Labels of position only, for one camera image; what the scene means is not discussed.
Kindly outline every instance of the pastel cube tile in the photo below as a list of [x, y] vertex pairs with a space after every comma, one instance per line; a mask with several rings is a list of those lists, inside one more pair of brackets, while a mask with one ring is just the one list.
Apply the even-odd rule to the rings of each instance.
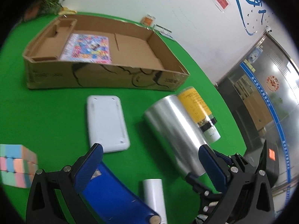
[[8, 172], [14, 172], [15, 169], [13, 167], [13, 158], [7, 158], [6, 159], [6, 167]]
[[7, 170], [7, 166], [6, 166], [6, 158], [0, 156], [0, 170], [1, 171], [6, 171]]
[[30, 178], [29, 178], [29, 174], [24, 174], [24, 179], [25, 179], [25, 185], [26, 185], [26, 188], [30, 188], [31, 187], [31, 181], [30, 181]]
[[33, 161], [32, 162], [34, 162], [35, 164], [38, 164], [38, 162], [37, 162], [37, 155], [34, 152], [33, 152]]
[[33, 174], [29, 174], [29, 180], [30, 180], [31, 183], [33, 181], [33, 178], [34, 178], [34, 175]]
[[6, 184], [6, 174], [7, 174], [7, 172], [6, 171], [0, 171], [0, 173], [1, 173], [2, 183]]
[[1, 178], [4, 185], [16, 186], [15, 173], [1, 171]]
[[33, 152], [28, 150], [28, 161], [34, 162]]
[[29, 166], [29, 174], [34, 175], [36, 170], [38, 169], [38, 165], [33, 162], [29, 162], [28, 166]]
[[5, 157], [5, 144], [0, 144], [0, 156]]
[[28, 149], [23, 145], [14, 145], [14, 144], [7, 144], [5, 146], [5, 154], [6, 157], [9, 158], [23, 158], [27, 159], [27, 151]]
[[16, 158], [13, 160], [13, 167], [16, 173], [29, 173], [29, 162], [24, 159]]
[[23, 173], [15, 173], [16, 187], [27, 188], [25, 183], [25, 176]]

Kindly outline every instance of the metal screw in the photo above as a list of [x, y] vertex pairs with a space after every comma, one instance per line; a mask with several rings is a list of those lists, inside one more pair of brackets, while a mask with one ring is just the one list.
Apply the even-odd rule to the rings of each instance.
[[203, 212], [207, 212], [208, 209], [209, 209], [209, 207], [205, 206], [202, 210], [203, 210]]
[[150, 224], [159, 224], [161, 222], [161, 218], [159, 216], [152, 216], [149, 219]]
[[69, 172], [69, 171], [71, 171], [71, 166], [65, 166], [64, 168], [63, 168], [63, 171], [65, 171], [65, 172]]
[[42, 173], [42, 169], [41, 168], [38, 169], [35, 173], [38, 174], [38, 175], [40, 175]]
[[239, 169], [237, 167], [231, 167], [231, 171], [233, 173], [237, 173], [237, 172], [239, 172]]
[[218, 204], [218, 201], [213, 201], [209, 204], [209, 207], [216, 206]]
[[259, 174], [262, 175], [262, 176], [265, 176], [266, 172], [264, 170], [260, 170]]

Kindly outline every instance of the orange sticker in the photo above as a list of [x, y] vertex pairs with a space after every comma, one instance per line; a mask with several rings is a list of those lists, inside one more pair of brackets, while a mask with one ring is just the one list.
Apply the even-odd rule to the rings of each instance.
[[275, 161], [275, 152], [272, 149], [269, 149], [269, 157]]

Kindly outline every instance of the spray can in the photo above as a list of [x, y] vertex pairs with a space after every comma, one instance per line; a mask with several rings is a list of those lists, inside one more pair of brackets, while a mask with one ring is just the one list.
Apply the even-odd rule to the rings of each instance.
[[208, 143], [213, 143], [221, 137], [215, 127], [216, 118], [194, 87], [185, 88], [178, 95], [178, 99], [192, 120], [199, 126]]
[[144, 118], [183, 177], [188, 173], [196, 176], [205, 173], [198, 150], [207, 144], [206, 138], [177, 95], [168, 95], [155, 102], [144, 112]]

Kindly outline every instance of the yellow label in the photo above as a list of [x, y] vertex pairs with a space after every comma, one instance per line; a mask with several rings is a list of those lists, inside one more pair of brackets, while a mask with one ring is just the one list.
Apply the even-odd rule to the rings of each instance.
[[195, 88], [189, 88], [188, 90], [180, 93], [178, 95], [178, 99], [195, 123], [199, 123], [212, 114], [211, 110]]
[[253, 68], [253, 66], [249, 63], [248, 60], [244, 60], [245, 64], [249, 67], [250, 70], [252, 70], [252, 72], [255, 72], [255, 69]]

